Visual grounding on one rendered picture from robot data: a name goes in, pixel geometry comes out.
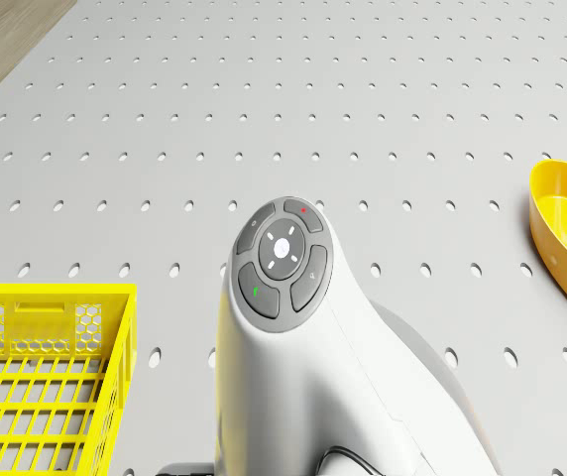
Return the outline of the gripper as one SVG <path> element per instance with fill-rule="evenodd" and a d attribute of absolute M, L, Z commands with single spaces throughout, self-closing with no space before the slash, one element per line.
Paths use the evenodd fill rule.
<path fill-rule="evenodd" d="M 156 476 L 214 476 L 211 462 L 176 462 L 161 468 Z"/>

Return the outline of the yellow basket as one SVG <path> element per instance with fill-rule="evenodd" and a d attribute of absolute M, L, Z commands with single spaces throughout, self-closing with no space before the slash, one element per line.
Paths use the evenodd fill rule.
<path fill-rule="evenodd" d="M 107 476 L 135 362 L 134 286 L 0 284 L 0 476 Z"/>

